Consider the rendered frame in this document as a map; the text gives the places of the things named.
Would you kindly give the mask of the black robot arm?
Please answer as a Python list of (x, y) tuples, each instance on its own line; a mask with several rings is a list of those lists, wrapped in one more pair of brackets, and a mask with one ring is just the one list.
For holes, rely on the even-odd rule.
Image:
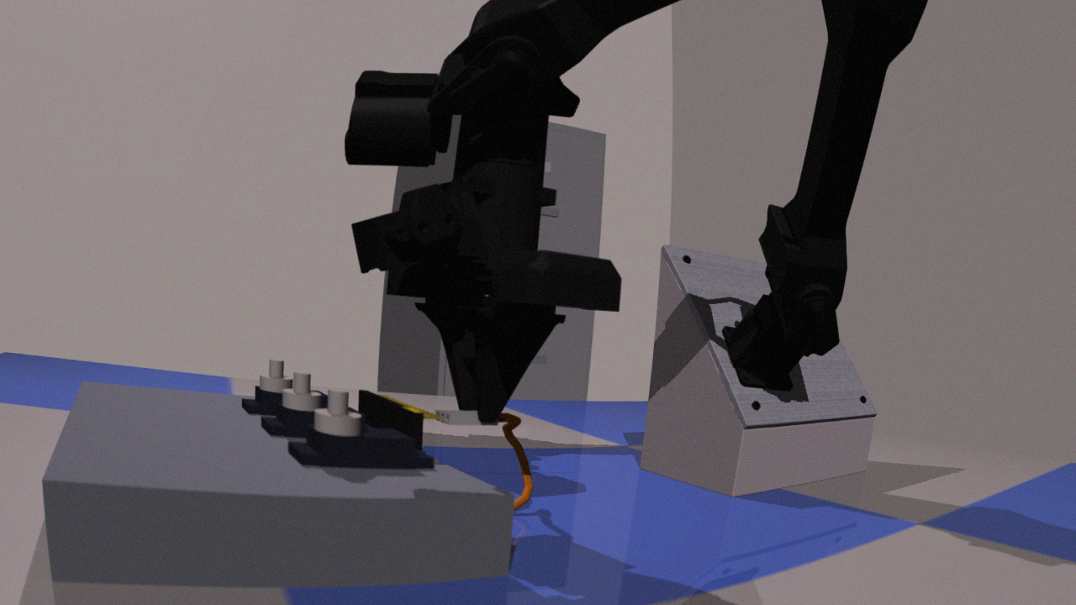
[[(461, 115), (455, 167), (508, 161), (546, 172), (549, 116), (580, 99), (560, 76), (610, 32), (681, 0), (489, 0), (440, 74), (364, 71), (355, 83), (346, 165), (428, 167)], [(768, 205), (758, 244), (771, 292), (724, 326), (742, 386), (790, 392), (803, 356), (839, 344), (836, 308), (848, 271), (846, 223), (856, 196), (884, 72), (910, 44), (929, 0), (821, 0), (829, 32), (810, 141), (794, 198)], [(352, 224), (362, 273), (454, 257), (480, 258), (467, 177), (404, 192), (398, 212)], [(472, 255), (472, 251), (475, 252)]]

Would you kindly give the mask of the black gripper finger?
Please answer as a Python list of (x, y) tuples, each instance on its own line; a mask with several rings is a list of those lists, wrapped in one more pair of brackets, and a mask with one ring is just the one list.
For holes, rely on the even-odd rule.
[(440, 332), (461, 411), (477, 411), (475, 334), (462, 320), (456, 306), (414, 302)]
[(535, 354), (566, 315), (456, 307), (475, 334), (477, 417), (496, 423)]

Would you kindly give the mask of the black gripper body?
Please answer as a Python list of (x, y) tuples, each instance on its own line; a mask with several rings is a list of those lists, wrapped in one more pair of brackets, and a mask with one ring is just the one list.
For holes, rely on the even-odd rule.
[[(480, 258), (454, 257), (453, 247), (388, 271), (387, 294), (425, 297), (430, 305), (555, 314), (555, 306), (620, 312), (622, 278), (614, 263), (557, 251), (537, 251), (541, 207), (556, 189), (543, 172), (508, 161), (467, 161), (482, 236)], [(489, 296), (485, 296), (489, 295)]]

